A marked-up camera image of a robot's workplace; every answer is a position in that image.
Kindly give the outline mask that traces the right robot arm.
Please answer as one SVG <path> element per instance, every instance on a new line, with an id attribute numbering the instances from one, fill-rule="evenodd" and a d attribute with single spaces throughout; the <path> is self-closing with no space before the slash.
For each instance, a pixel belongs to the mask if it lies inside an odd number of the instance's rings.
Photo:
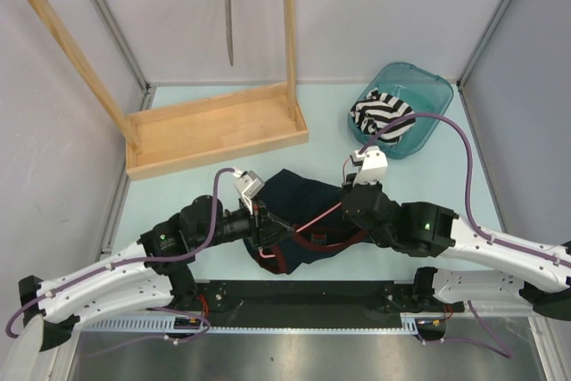
<path id="1" fill-rule="evenodd" d="M 497 231 L 434 203 L 399 204 L 380 184 L 345 182 L 344 217 L 367 232 L 376 246 L 410 257 L 474 262 L 523 282 L 517 296 L 534 312 L 570 320 L 570 243 L 540 244 Z"/>

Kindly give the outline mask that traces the navy basketball jersey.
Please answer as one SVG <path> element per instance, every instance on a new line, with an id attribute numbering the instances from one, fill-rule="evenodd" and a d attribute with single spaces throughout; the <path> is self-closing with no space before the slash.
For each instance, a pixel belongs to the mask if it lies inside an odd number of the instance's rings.
<path id="1" fill-rule="evenodd" d="M 270 213 L 295 228 L 340 203 L 341 189 L 282 169 L 265 181 L 258 196 Z M 334 257 L 355 244 L 369 241 L 369 234 L 344 219 L 339 208 L 292 239 L 264 250 L 276 258 L 262 259 L 259 250 L 248 241 L 244 241 L 244 246 L 261 268 L 272 274 L 289 275 L 303 264 Z"/>

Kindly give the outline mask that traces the pink wire hanger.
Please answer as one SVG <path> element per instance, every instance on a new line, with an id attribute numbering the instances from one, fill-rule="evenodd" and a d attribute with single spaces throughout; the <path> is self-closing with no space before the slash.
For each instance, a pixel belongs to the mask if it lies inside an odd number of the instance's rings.
<path id="1" fill-rule="evenodd" d="M 342 203 L 337 203 L 335 206 L 331 207 L 330 209 L 328 209 L 327 211 L 324 211 L 323 213 L 321 213 L 320 215 L 318 215 L 316 218 L 314 218 L 313 220 L 309 221 L 308 223 L 300 226 L 300 227 L 295 227 L 294 228 L 294 233 L 295 234 L 299 234 L 301 233 L 303 230 L 309 228 L 310 226 L 314 225 L 315 223 L 319 222 L 320 220 L 324 219 L 326 216 L 328 216 L 329 214 L 331 214 L 332 212 L 334 212 L 335 210 L 341 208 Z M 265 254 L 264 250 L 261 248 L 259 250 L 259 255 L 262 259 L 270 259 L 270 258 L 276 258 L 277 256 L 275 254 Z"/>

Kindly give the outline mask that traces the black white striped tank top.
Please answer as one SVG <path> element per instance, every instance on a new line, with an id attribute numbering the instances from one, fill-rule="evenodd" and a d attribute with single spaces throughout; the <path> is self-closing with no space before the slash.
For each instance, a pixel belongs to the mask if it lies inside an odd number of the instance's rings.
<path id="1" fill-rule="evenodd" d="M 400 98 L 380 92 L 374 87 L 353 105 L 349 117 L 361 133 L 372 137 L 391 122 L 413 112 L 412 108 Z M 414 118 L 405 120 L 390 128 L 378 140 L 385 145 L 395 146 L 415 123 Z"/>

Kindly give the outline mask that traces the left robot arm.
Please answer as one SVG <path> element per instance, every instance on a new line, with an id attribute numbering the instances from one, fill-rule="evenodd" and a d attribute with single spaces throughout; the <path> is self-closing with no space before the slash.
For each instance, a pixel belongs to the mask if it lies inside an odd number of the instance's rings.
<path id="1" fill-rule="evenodd" d="M 42 318 L 41 348 L 47 351 L 67 342 L 75 330 L 113 316 L 160 308 L 188 311 L 198 295 L 189 268 L 196 254 L 237 240 L 268 249 L 294 232 L 260 200 L 226 211 L 218 199 L 202 195 L 104 260 L 59 279 L 21 279 L 21 309 L 15 316 L 24 323 Z"/>

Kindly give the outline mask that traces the grey hanger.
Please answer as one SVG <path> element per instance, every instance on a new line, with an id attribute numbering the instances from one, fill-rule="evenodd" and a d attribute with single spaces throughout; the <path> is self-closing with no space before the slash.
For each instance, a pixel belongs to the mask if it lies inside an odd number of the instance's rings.
<path id="1" fill-rule="evenodd" d="M 231 67 L 234 66 L 234 44 L 233 44 L 233 22 L 232 22 L 232 0 L 224 0 L 225 11 L 225 33 L 228 51 L 228 62 Z"/>

